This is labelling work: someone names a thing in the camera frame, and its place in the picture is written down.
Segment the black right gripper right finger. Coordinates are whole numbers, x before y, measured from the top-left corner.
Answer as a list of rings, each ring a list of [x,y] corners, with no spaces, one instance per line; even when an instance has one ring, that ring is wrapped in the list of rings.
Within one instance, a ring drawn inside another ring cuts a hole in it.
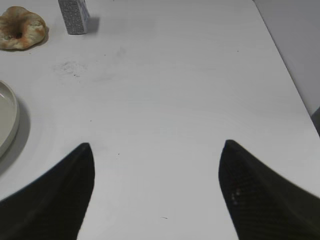
[[[318,240],[320,199],[279,175],[236,141],[225,141],[220,189],[240,240]]]

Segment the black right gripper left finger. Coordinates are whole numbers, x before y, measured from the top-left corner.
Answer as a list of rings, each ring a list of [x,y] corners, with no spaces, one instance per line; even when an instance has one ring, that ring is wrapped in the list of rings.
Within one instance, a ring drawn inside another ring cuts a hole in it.
[[[75,240],[95,184],[90,144],[0,202],[2,240]]]

